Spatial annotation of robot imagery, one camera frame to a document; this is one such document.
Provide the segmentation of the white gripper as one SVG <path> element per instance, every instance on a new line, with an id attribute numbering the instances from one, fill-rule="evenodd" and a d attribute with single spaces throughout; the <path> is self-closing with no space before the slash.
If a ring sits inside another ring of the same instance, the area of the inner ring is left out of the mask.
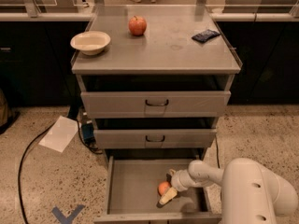
<path id="1" fill-rule="evenodd" d="M 171 175 L 171 188 L 167 188 L 159 200 L 160 205 L 165 205 L 174 199 L 178 192 L 187 190 L 190 187 L 190 176 L 186 170 L 169 169 Z"/>

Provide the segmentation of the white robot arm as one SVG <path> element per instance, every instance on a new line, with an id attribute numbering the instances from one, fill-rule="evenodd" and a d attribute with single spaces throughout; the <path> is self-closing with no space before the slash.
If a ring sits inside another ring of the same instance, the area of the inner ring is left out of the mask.
<path id="1" fill-rule="evenodd" d="M 170 176 L 160 205 L 190 188 L 216 184 L 221 187 L 223 224 L 277 224 L 278 217 L 289 216 L 298 207 L 298 194 L 288 180 L 247 158 L 234 159 L 223 169 L 195 160 Z"/>

